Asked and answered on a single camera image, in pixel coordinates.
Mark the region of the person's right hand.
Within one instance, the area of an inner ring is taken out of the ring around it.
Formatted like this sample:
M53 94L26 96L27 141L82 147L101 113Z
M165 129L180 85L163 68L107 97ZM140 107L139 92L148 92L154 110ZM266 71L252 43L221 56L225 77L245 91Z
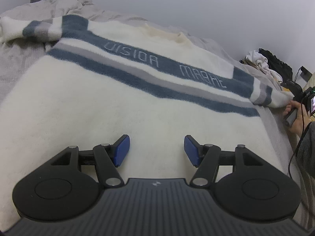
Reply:
M298 135L299 137L301 137L303 132L305 131L306 127L308 126L308 124L310 124L312 121L307 115L305 106L303 104L300 104L297 101L294 101L294 100L291 100L287 104L287 106L283 112L283 115L286 116L294 108L297 109L297 115L296 115L296 119L293 122L292 126L289 128L289 131Z

